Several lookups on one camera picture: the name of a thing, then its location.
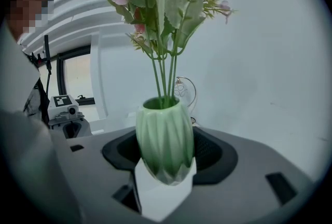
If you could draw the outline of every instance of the green ceramic vase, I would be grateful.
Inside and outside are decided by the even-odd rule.
[[[137,113],[136,136],[141,157],[152,176],[166,185],[181,183],[194,156],[188,109],[178,99],[158,109],[158,98],[146,101]]]

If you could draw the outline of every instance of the flower bouquet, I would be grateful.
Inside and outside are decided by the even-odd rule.
[[[158,97],[146,101],[136,119],[142,158],[154,177],[168,185],[178,184],[189,172],[194,147],[190,116],[174,96],[177,57],[206,19],[219,13],[227,22],[233,10],[221,0],[108,1],[125,23],[134,25],[135,32],[127,35],[136,50],[148,56],[154,69]]]

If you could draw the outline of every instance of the white device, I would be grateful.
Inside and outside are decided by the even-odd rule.
[[[50,120],[67,116],[67,120],[80,118],[78,102],[70,95],[53,96],[48,105],[48,117]]]

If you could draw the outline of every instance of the vase opening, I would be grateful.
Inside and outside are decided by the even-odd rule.
[[[161,101],[162,101],[162,104],[164,105],[165,104],[165,97],[162,97]],[[175,106],[176,104],[179,103],[179,101],[180,100],[176,97],[171,99],[170,107],[168,107],[168,108],[171,108],[171,107]],[[164,108],[160,108],[160,102],[159,102],[158,97],[154,97],[150,100],[147,100],[146,102],[143,103],[143,107],[146,108],[146,109],[150,109],[150,110],[162,110],[162,109],[164,109]]]

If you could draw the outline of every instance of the white wall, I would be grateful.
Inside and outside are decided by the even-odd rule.
[[[204,127],[263,142],[312,179],[331,150],[331,27],[320,0],[228,0],[225,25],[207,20],[178,60],[198,90]],[[101,94],[110,120],[157,94],[152,65],[125,38],[101,31]],[[134,118],[121,125],[134,123]]]

